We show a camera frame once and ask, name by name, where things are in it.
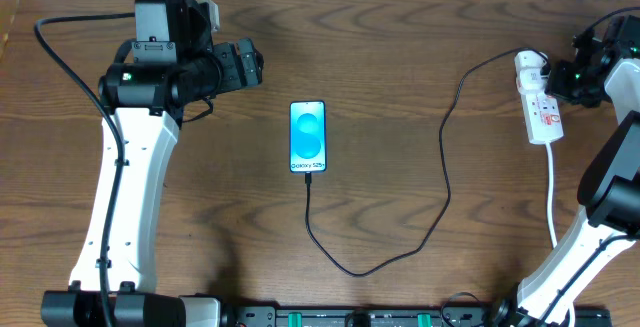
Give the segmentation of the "white power strip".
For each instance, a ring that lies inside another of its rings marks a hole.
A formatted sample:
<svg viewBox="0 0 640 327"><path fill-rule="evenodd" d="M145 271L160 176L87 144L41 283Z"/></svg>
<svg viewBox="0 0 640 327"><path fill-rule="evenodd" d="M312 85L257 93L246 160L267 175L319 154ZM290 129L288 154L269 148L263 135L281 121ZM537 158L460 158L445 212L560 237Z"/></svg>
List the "white power strip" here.
<svg viewBox="0 0 640 327"><path fill-rule="evenodd" d="M543 75L544 58L534 51L521 51L515 58L516 87L521 96L528 140L550 144L564 136L558 101L547 95L548 78Z"/></svg>

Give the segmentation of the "blue Galaxy smartphone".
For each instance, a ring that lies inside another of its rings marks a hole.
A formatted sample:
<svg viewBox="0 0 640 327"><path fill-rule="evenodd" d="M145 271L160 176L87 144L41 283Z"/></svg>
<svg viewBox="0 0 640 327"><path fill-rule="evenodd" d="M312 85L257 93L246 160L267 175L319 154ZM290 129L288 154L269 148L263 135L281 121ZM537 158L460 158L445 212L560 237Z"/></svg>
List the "blue Galaxy smartphone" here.
<svg viewBox="0 0 640 327"><path fill-rule="evenodd" d="M295 101L289 108L289 169L292 173L327 168L326 109L322 100Z"/></svg>

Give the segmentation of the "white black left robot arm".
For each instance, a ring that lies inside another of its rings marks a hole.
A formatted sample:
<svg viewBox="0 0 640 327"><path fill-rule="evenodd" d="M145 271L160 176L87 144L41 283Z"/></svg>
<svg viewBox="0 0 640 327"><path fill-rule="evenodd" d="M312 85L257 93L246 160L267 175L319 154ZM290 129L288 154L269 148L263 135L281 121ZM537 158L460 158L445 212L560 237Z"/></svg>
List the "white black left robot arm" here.
<svg viewBox="0 0 640 327"><path fill-rule="evenodd" d="M215 43L211 0L136 0L136 35L121 44L88 97L103 152L81 254L63 291L48 291L48 326L231 326L231 306L203 294L156 291L155 240L164 179L185 107L259 85L264 60L249 39Z"/></svg>

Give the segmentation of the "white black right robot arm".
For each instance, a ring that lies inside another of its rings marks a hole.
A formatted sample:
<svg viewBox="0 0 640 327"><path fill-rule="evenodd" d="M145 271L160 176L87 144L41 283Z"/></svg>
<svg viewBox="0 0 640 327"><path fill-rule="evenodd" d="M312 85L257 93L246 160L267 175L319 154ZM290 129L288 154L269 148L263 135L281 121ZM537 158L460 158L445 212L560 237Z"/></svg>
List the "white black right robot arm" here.
<svg viewBox="0 0 640 327"><path fill-rule="evenodd" d="M639 239L639 18L634 7L603 16L574 36L571 61L550 66L545 56L516 55L516 86L533 144L561 136L560 101L614 106L618 126L586 169L577 191L578 212L541 266L523 279L490 317L492 326L563 326L575 299L617 255Z"/></svg>

